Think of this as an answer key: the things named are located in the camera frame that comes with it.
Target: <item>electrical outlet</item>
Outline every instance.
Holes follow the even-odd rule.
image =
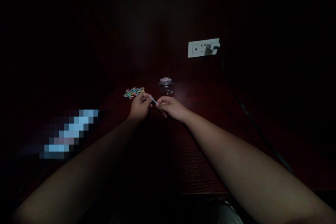
[[[206,44],[210,42],[219,43],[219,38],[189,42],[188,43],[188,58],[217,54],[217,49],[209,50],[207,48]]]
[[[195,54],[200,54],[205,52],[206,44],[197,44],[197,45],[192,45],[192,53]]]

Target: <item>wooden table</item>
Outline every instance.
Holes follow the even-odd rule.
[[[145,87],[155,100],[161,96],[155,81],[115,88],[100,106],[107,113],[86,146],[126,119],[132,100],[123,94],[135,85]],[[335,188],[335,168],[329,160],[309,146],[302,136],[289,131],[258,107],[258,101],[238,95],[266,138],[291,165],[299,179],[311,189]],[[277,160],[239,107],[227,83],[177,82],[172,96],[188,109]],[[136,131],[112,175],[111,183],[110,193],[123,198],[227,193],[186,126],[172,118],[165,119],[156,108],[150,110]]]

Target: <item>small clear jar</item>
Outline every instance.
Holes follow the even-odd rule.
[[[174,92],[174,83],[171,78],[164,77],[159,82],[160,93],[163,95],[170,95]]]

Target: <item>black cable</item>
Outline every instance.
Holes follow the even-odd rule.
[[[223,68],[223,72],[224,72],[224,57],[222,56],[222,68]],[[254,128],[256,129],[256,131],[258,132],[260,138],[264,141],[264,143],[267,145],[267,147],[276,155],[276,157],[281,161],[281,163],[284,165],[284,167],[290,172],[292,173],[295,177],[295,173],[293,171],[293,169],[289,166],[289,164],[284,160],[284,158],[279,154],[279,152],[266,140],[264,134],[261,132],[259,126],[257,125],[257,123],[255,122],[255,120],[251,117],[250,113],[246,110],[244,104],[241,102],[241,100],[238,98],[238,96],[236,95],[236,93],[233,91],[233,89],[230,87],[231,92],[233,94],[233,96],[236,98],[236,100],[238,101],[238,104],[240,105],[240,107],[244,110],[245,114],[247,115],[248,119],[251,121],[251,123],[253,124]]]

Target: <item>forearm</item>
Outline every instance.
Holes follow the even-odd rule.
[[[331,208],[259,149],[195,113],[185,124],[230,193],[257,221],[335,217]]]
[[[76,223],[100,194],[139,121],[127,119],[62,166],[16,210],[21,223]]]

